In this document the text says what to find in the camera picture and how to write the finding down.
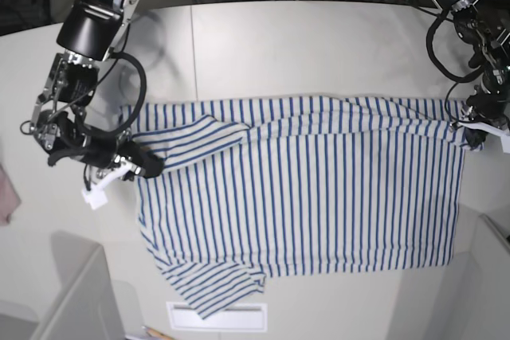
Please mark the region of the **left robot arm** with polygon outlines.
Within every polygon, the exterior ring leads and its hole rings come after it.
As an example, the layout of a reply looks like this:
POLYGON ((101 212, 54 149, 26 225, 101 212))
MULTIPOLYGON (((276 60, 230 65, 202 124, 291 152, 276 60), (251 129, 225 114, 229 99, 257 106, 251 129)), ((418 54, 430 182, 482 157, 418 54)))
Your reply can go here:
POLYGON ((431 0, 439 9, 426 34, 426 52, 431 63, 455 84, 480 83, 465 101, 464 117, 456 125, 473 129, 477 123, 488 131, 509 127, 505 110, 509 106, 509 12, 497 9, 490 0, 431 0), (451 18, 457 36, 473 48, 464 75, 450 72, 434 51, 434 38, 439 26, 451 18))

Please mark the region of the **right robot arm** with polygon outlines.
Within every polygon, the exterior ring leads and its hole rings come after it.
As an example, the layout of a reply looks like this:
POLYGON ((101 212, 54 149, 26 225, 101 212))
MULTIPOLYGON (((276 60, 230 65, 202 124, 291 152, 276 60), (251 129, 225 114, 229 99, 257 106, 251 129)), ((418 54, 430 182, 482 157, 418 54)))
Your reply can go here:
POLYGON ((70 158, 98 170, 117 170, 127 165, 123 180, 155 178, 163 160, 149 153, 131 136, 147 94, 147 75, 131 54, 116 51, 127 36, 139 0, 75 0, 57 36, 63 48, 53 61, 43 91, 37 96, 28 135, 55 166, 70 158), (123 122, 103 130, 85 122, 86 107, 96 94, 102 76, 98 65, 109 59, 126 61, 139 74, 140 90, 135 106, 123 122))

